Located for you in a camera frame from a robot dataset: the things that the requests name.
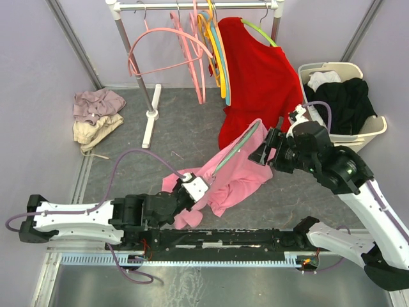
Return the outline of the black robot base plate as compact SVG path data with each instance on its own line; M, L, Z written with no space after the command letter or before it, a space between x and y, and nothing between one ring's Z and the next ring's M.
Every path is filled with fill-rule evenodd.
M126 232L115 251L140 251L153 261L283 260L285 252L315 253L301 231L270 229L148 230Z

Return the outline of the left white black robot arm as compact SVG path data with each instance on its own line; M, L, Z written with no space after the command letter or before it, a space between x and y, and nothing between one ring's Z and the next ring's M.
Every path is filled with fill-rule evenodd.
M19 239L25 243L93 240L135 249L141 243L141 233L173 224L179 213L192 209L207 191L207 186L180 184L171 192L129 194L102 204L82 205L57 205L34 194L29 197Z

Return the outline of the teal wavy hanger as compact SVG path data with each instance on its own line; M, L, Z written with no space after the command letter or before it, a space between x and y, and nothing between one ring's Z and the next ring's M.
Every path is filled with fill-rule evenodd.
M229 152L223 157L223 159L218 163L216 168L212 173L212 177L215 177L216 174L236 155L241 148L250 140L252 135L257 131L260 125L260 120L256 120L241 136L234 146L229 150Z

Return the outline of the pink t shirt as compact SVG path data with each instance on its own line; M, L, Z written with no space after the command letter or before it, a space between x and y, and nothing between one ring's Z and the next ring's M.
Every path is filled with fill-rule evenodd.
M184 210L176 216L174 227L177 230L185 226L191 228L197 227L203 218L201 209L206 206L211 208L214 215L221 217L226 209L246 199L273 177L272 170L269 166L262 166L248 160L248 156L262 144L268 133L261 120L257 131L252 135L250 140L248 140L241 150L234 155L215 177L212 177L212 173L218 163L229 152L238 139L243 136L244 132L230 145L214 155L204 166L180 170L181 174L193 173L198 177L202 177L210 188L204 197L193 206L191 211Z

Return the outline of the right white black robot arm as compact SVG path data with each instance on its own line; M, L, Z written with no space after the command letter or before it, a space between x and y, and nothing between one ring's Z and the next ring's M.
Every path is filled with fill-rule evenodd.
M249 160L285 173L299 169L311 174L351 208L372 236L363 241L307 217L294 229L293 242L298 249L326 249L363 268L369 279L386 291L408 289L408 228L356 152L335 146L326 128L306 121L288 133L271 128Z

